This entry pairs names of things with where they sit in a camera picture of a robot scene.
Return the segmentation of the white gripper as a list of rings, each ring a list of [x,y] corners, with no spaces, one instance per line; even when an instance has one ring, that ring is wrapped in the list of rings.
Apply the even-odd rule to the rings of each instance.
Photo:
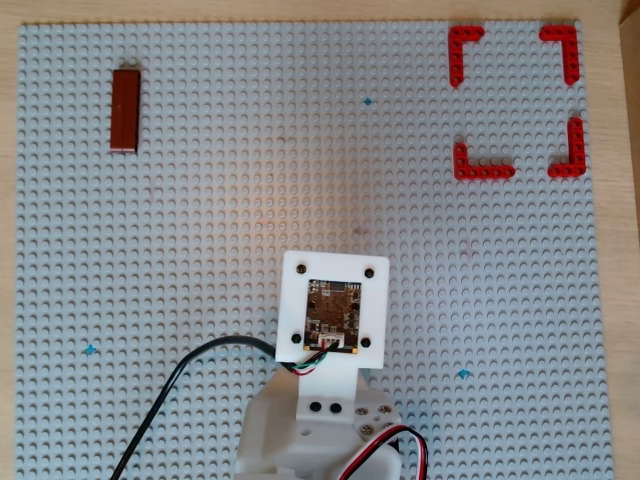
[[[390,396],[358,373],[279,370],[249,401],[237,479],[338,479],[356,453],[402,423]]]

